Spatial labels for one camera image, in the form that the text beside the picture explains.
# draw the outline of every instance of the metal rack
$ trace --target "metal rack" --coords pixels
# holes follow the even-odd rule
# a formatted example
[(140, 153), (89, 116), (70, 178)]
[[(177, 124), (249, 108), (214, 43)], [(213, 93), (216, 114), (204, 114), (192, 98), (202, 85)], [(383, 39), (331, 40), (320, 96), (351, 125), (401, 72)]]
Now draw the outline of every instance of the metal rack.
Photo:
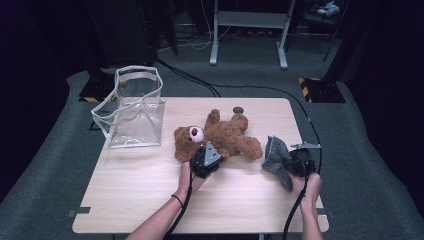
[(218, 58), (218, 26), (238, 26), (238, 27), (261, 27), (261, 28), (280, 28), (283, 29), (281, 40), (276, 43), (280, 67), (287, 69), (287, 59), (284, 52), (284, 41), (290, 25), (293, 7), (296, 0), (290, 0), (289, 9), (286, 13), (256, 13), (256, 12), (233, 12), (219, 11), (218, 0), (215, 0), (214, 11), (214, 36), (213, 46), (210, 58), (210, 64), (216, 65)]

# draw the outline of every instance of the light wood tabletop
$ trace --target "light wood tabletop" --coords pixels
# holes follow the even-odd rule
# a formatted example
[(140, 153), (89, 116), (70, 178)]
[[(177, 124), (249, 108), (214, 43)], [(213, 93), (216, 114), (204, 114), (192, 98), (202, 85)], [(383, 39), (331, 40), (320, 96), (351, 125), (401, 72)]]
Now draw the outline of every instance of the light wood tabletop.
[[(105, 143), (77, 214), (76, 233), (130, 233), (159, 209), (175, 192), (180, 163), (174, 159), (174, 130), (203, 127), (208, 113), (217, 108), (221, 120), (230, 120), (234, 107), (249, 119), (245, 135), (256, 137), (265, 153), (268, 136), (289, 147), (302, 143), (287, 99), (283, 98), (163, 98), (166, 100), (161, 146), (109, 149)], [(296, 200), (278, 178), (262, 169), (264, 157), (249, 160), (233, 156), (221, 164), (191, 196), (174, 233), (281, 233)], [(318, 208), (323, 208), (321, 199)], [(321, 231), (329, 228), (319, 215)], [(298, 209), (289, 228), (301, 232)]]

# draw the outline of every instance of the gray carpet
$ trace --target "gray carpet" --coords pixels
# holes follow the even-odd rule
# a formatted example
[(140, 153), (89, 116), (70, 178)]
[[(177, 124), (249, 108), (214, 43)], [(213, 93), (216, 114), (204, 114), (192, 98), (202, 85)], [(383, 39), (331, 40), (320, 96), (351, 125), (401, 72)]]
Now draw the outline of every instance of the gray carpet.
[[(178, 56), (166, 49), (159, 51), (158, 57), (212, 84), (278, 88), (302, 103), (323, 147), (321, 197), (326, 210), (334, 214), (329, 218), (330, 229), (324, 233), (325, 239), (424, 239), (423, 219), (404, 185), (392, 175), (369, 142), (361, 114), (346, 85), (338, 83), (345, 104), (306, 103), (303, 99), (298, 78), (324, 76), (335, 50), (327, 62), (322, 62), (327, 47), (324, 39), (296, 37), (287, 53), (289, 68), (281, 70), (276, 40), (267, 37), (229, 39), (220, 45), (216, 66), (209, 66), (211, 45), (204, 50), (179, 47)], [(154, 66), (164, 81), (163, 96), (212, 96), (207, 88), (177, 76), (158, 63)], [(66, 216), (70, 209), (79, 206), (104, 143), (100, 131), (89, 131), (90, 110), (97, 103), (78, 101), (87, 80), (86, 72), (68, 78), (71, 92), (62, 114), (0, 206), (0, 239), (125, 238), (125, 235), (75, 234), (74, 219)], [(222, 97), (288, 98), (302, 139), (316, 142), (307, 118), (291, 96), (257, 87), (216, 89)], [(289, 234), (289, 239), (300, 237), (300, 234)], [(209, 238), (235, 239), (237, 236)]]

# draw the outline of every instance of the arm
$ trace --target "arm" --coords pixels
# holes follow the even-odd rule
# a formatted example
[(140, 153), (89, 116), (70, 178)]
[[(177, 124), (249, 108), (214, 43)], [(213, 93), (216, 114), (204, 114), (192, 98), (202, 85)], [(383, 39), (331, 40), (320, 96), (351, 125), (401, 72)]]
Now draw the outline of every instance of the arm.
[[(296, 196), (299, 196), (299, 193), (305, 184), (305, 179), (291, 174), (290, 177), (293, 182), (293, 190)], [(319, 228), (318, 211), (316, 209), (316, 202), (318, 200), (319, 192), (321, 191), (321, 186), (321, 177), (317, 173), (312, 173), (309, 176), (305, 197), (300, 202), (300, 211), (303, 223), (303, 239), (305, 240), (324, 239)]]
[[(178, 189), (174, 193), (182, 203), (184, 203), (188, 187), (190, 184), (190, 163), (184, 162), (181, 164), (180, 179)], [(199, 190), (206, 179), (194, 178), (192, 184), (193, 193)], [(134, 232), (128, 236), (128, 240), (132, 239), (163, 239), (174, 218), (181, 210), (181, 204), (178, 199), (170, 197), (168, 201), (159, 208), (152, 216), (144, 221)]]

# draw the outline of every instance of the teddy bear ear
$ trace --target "teddy bear ear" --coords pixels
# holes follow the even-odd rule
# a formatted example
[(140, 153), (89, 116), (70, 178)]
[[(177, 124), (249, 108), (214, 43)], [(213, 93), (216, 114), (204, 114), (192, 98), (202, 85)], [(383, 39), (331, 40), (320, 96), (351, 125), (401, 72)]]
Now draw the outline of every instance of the teddy bear ear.
[(178, 135), (178, 133), (180, 133), (185, 127), (179, 127), (177, 129), (175, 129), (174, 131), (174, 137), (176, 137)]

